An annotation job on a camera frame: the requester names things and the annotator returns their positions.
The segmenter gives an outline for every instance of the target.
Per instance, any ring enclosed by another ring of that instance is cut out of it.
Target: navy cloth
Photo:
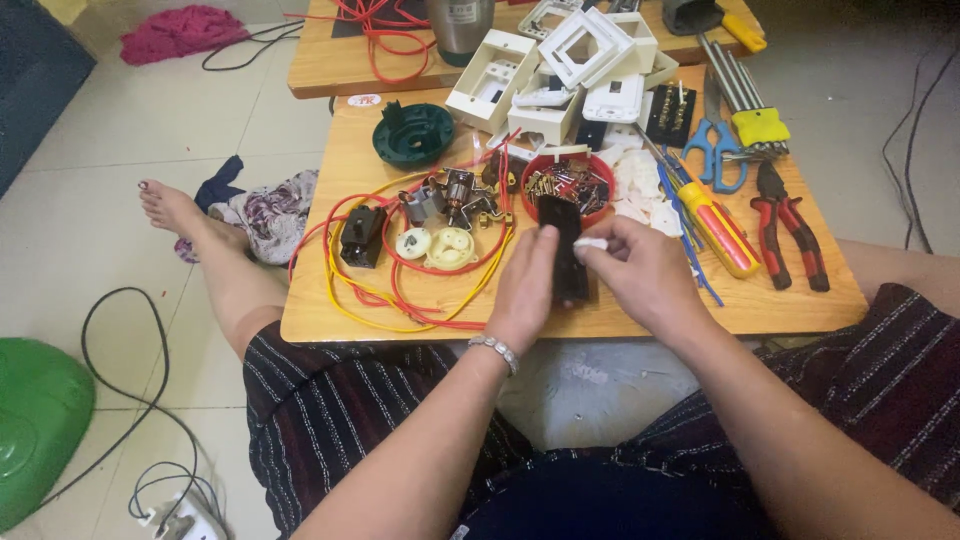
[[[464,540],[779,538],[704,479],[596,458],[541,461],[503,487],[464,521]]]
[[[197,190],[197,195],[193,198],[193,202],[197,203],[197,206],[206,213],[206,210],[209,209],[213,203],[225,203],[234,195],[246,193],[246,191],[239,187],[229,185],[236,180],[241,170],[243,170],[243,160],[241,160],[239,156],[231,157],[220,167],[217,174],[213,175],[209,180],[204,181],[203,184],[200,184],[200,189]]]

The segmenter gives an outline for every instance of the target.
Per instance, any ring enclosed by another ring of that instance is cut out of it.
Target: scissors
[[[708,135],[713,129],[717,133],[716,144],[710,144]],[[687,142],[681,158],[693,148],[704,152],[704,174],[700,176],[704,184],[713,184],[714,193],[730,195],[743,185],[747,179],[747,162],[740,162],[740,178],[735,184],[723,183],[723,155],[741,154],[743,149],[733,138],[727,122],[720,116],[720,84],[708,71],[704,78],[704,117],[697,124],[697,132]]]

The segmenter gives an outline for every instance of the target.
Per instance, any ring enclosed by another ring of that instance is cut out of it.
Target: hand
[[[528,229],[500,275],[496,302],[484,334],[522,355],[537,341],[553,300],[553,259],[560,233],[547,225]]]
[[[700,299],[680,241],[629,217],[609,217],[583,236],[604,238],[607,251],[583,246],[577,258],[613,291],[620,307],[666,342],[712,317]]]

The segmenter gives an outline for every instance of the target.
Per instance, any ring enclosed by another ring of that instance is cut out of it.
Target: power strip
[[[159,530],[163,517],[177,504],[182,494],[180,491],[173,500],[148,508],[147,517],[136,521],[142,527],[152,528],[154,533],[151,537],[155,540],[227,540],[227,533],[217,525],[193,492],[186,494],[177,511],[167,519],[164,530]]]

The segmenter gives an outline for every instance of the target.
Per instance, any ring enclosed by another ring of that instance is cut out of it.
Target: bracelet
[[[472,337],[467,344],[469,346],[473,345],[486,345],[488,347],[493,347],[495,351],[503,355],[504,361],[507,362],[507,365],[510,366],[510,377],[516,375],[516,369],[518,367],[516,362],[516,355],[510,350],[510,347],[507,347],[507,344],[502,341],[497,341],[495,337],[487,337],[486,335],[477,335]]]

